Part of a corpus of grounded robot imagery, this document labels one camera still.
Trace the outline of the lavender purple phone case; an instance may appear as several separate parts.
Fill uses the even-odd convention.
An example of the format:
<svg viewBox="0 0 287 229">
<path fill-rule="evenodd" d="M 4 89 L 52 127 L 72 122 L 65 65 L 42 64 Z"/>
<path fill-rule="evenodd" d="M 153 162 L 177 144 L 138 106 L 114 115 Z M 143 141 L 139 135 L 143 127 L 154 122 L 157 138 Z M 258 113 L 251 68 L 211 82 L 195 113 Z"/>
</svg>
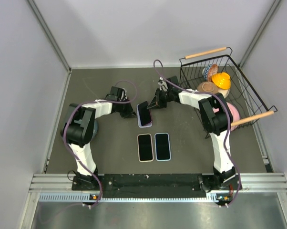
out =
<svg viewBox="0 0 287 229">
<path fill-rule="evenodd" d="M 137 105 L 137 120 L 140 128 L 148 128 L 152 126 L 152 116 L 150 110 L 147 109 L 148 102 L 144 101 Z"/>
</svg>

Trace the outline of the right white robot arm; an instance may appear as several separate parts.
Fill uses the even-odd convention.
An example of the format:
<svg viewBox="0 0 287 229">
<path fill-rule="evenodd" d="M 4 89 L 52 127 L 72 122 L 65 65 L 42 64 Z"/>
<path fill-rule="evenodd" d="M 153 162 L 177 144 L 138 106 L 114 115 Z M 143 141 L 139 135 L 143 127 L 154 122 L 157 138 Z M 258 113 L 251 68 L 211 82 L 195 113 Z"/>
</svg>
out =
<svg viewBox="0 0 287 229">
<path fill-rule="evenodd" d="M 204 130 L 212 138 L 214 151 L 213 177 L 214 185 L 224 189 L 236 176 L 235 166 L 230 153 L 230 128 L 233 116 L 221 93 L 199 92 L 192 89 L 184 89 L 175 83 L 177 77 L 160 78 L 159 88 L 147 109 L 166 108 L 168 102 L 176 102 L 191 106 L 199 110 Z"/>
</svg>

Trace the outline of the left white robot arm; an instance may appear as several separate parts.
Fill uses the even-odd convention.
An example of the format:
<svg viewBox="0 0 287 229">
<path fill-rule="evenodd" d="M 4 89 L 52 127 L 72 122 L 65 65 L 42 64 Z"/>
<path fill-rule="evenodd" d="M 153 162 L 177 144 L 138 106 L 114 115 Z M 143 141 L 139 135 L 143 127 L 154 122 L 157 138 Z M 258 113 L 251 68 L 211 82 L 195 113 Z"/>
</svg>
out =
<svg viewBox="0 0 287 229">
<path fill-rule="evenodd" d="M 77 173 L 84 176 L 82 183 L 88 189 L 99 184 L 97 165 L 93 160 L 91 141 L 94 136 L 95 121 L 105 115 L 119 113 L 121 118 L 134 118 L 127 92 L 113 86 L 105 99 L 97 99 L 82 104 L 70 104 L 61 136 L 66 148 L 72 153 L 77 164 Z"/>
</svg>

